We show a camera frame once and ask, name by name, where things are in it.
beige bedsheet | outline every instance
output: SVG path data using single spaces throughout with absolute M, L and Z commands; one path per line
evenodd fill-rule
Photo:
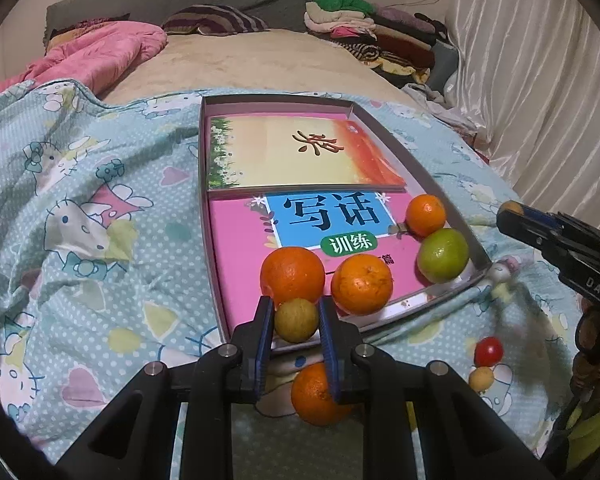
M 158 56 L 127 74 L 103 101 L 126 104 L 156 94 L 218 87 L 344 92 L 419 108 L 343 48 L 289 30 L 225 38 L 170 36 Z

orange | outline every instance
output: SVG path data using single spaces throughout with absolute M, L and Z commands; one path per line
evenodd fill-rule
M 291 404 L 298 416 L 314 426 L 329 426 L 341 421 L 353 406 L 336 404 L 329 393 L 324 363 L 301 370 L 291 386 Z
M 437 196 L 418 195 L 409 202 L 404 221 L 415 234 L 427 237 L 445 226 L 445 207 Z
M 331 279 L 331 295 L 347 314 L 366 316 L 386 305 L 394 291 L 391 270 L 372 254 L 360 253 L 344 260 Z
M 280 247 L 260 267 L 260 290 L 278 307 L 296 298 L 316 303 L 324 290 L 324 266 L 304 247 Z

folded clothes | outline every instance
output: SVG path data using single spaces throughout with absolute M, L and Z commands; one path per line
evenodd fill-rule
M 375 61 L 365 62 L 369 68 L 380 67 L 384 72 L 388 72 L 389 74 L 395 75 L 411 75 L 416 72 L 413 66 L 404 66 L 398 63 L 394 63 L 390 61 L 384 56 L 384 53 L 380 53 L 381 55 Z
M 401 58 L 407 59 L 411 66 L 416 68 L 433 68 L 436 56 L 432 50 L 426 50 L 411 43 L 411 41 L 379 33 L 378 46 L 382 50 L 389 51 Z
M 338 37 L 334 37 L 333 36 L 333 32 L 331 33 L 330 36 L 330 40 L 332 41 L 338 41 L 338 43 L 349 43 L 349 44 L 353 44 L 353 43 L 364 43 L 364 44 L 368 44 L 368 45 L 375 45 L 378 44 L 378 41 L 376 40 L 376 35 L 375 34 L 357 34 L 355 36 L 347 36 L 344 38 L 338 38 Z
M 356 32 L 372 32 L 376 28 L 374 20 L 371 18 L 364 18 L 363 20 L 350 19 L 346 22 L 329 22 L 329 23 L 315 23 L 307 12 L 304 13 L 304 24 L 309 30 L 314 32 L 331 32 L 337 27 L 348 27 L 352 28 Z
M 406 10 L 396 9 L 395 7 L 379 7 L 378 10 L 376 10 L 376 14 L 391 20 L 392 22 L 409 25 L 410 27 L 417 28 L 418 30 L 428 34 L 436 33 L 436 27 L 432 23 L 416 18 L 413 14 L 407 12 Z
M 322 10 L 359 10 L 367 16 L 374 12 L 374 6 L 365 0 L 314 0 Z
M 330 12 L 328 10 L 322 10 L 315 2 L 307 2 L 304 6 L 306 7 L 309 18 L 315 23 L 346 22 L 350 19 L 365 19 L 365 13 L 360 12 L 359 10 L 336 10 Z
M 409 41 L 410 43 L 419 46 L 423 50 L 431 50 L 430 44 L 423 43 L 422 41 L 417 40 L 413 36 L 410 36 L 409 34 L 405 34 L 393 28 L 385 27 L 384 25 L 376 25 L 374 30 L 376 32 L 376 35 L 382 34 L 384 36 L 391 36 L 392 38 L 396 38 L 397 40 Z
M 409 61 L 408 59 L 404 59 L 403 57 L 400 56 L 396 56 L 395 54 L 393 54 L 392 52 L 388 52 L 386 50 L 383 50 L 382 48 L 380 48 L 380 55 L 387 61 L 394 63 L 396 65 L 402 66 L 402 67 L 411 67 L 413 68 L 413 71 L 416 71 L 416 67 L 414 67 L 413 63 L 411 61 Z
M 380 77 L 386 79 L 396 88 L 403 88 L 408 83 L 424 84 L 429 78 L 429 69 L 424 71 L 416 71 L 411 75 L 397 75 L 390 72 L 386 72 L 382 69 L 382 65 L 376 66 L 372 69 Z
M 336 27 L 331 31 L 332 38 L 357 38 L 358 36 L 359 34 L 350 27 Z
M 378 59 L 378 56 L 380 55 L 380 49 L 376 45 L 365 43 L 341 43 L 338 40 L 333 40 L 333 43 L 339 44 L 359 61 L 373 61 Z
M 403 34 L 408 34 L 412 38 L 415 38 L 416 40 L 420 40 L 423 43 L 427 43 L 430 46 L 433 46 L 436 44 L 437 36 L 435 34 L 430 34 L 428 32 L 422 32 L 421 30 L 418 30 L 415 27 L 410 27 L 409 25 L 405 25 L 404 23 L 388 20 L 378 14 L 372 14 L 371 17 L 378 25 L 383 25 L 387 28 L 392 28 L 393 30 L 402 32 Z

striped pillow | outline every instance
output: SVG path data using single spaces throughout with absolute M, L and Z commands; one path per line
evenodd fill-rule
M 195 5 L 182 9 L 162 24 L 167 34 L 230 36 L 241 32 L 263 32 L 267 24 L 260 18 L 226 5 Z

light blue blanket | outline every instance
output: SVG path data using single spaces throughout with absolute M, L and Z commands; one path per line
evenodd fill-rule
M 0 94 L 0 401 L 57 460 L 146 362 L 181 364 L 219 343 L 197 198 L 201 94 L 254 92 L 192 91 L 112 107 L 72 80 L 29 85 Z M 567 399 L 574 294 L 557 269 L 499 234 L 494 213 L 515 194 L 451 129 L 403 105 L 336 97 L 358 102 L 396 135 L 493 261 L 536 261 L 499 299 L 474 287 L 370 339 L 397 359 L 442 359 L 467 377 L 475 342 L 496 335 L 505 356 L 485 402 L 541 447 Z M 269 390 L 314 358 L 275 364 Z M 234 463 L 241 479 L 360 478 L 362 427 L 346 420 L 319 429 L 236 406 Z

